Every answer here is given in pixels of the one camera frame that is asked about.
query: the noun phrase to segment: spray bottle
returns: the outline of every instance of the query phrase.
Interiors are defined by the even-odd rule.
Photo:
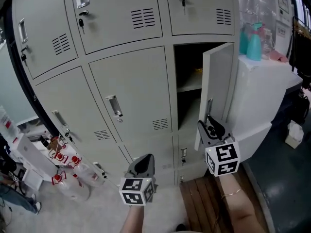
[[[261,60],[261,42],[259,36],[259,29],[262,27],[261,22],[253,24],[253,32],[251,39],[247,46],[246,57],[250,60],[260,61]]]

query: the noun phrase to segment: bracelet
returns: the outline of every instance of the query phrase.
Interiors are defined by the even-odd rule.
[[[225,197],[229,197],[229,196],[235,195],[235,194],[237,194],[238,192],[240,192],[241,190],[242,190],[242,188],[240,188],[239,190],[237,190],[237,191],[236,191],[236,192],[234,192],[234,193],[230,193],[230,194],[223,194],[222,199],[223,199],[223,198],[225,198]]]

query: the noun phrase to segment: wooden floor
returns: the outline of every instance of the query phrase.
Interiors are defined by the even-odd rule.
[[[242,166],[234,176],[253,203],[259,223],[268,233],[261,206]],[[226,204],[221,199],[223,191],[218,178],[209,174],[206,177],[182,183],[180,190],[188,215],[189,231],[233,233]]]

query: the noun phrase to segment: plastic bag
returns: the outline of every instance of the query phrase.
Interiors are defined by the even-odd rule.
[[[287,126],[289,129],[289,135],[298,142],[301,142],[303,139],[303,130],[302,127],[295,123],[293,120]]]

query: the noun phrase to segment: jeans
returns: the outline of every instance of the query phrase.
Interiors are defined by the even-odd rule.
[[[25,197],[8,185],[0,184],[0,197],[12,204],[24,207],[25,210],[37,213],[38,209],[32,198]]]

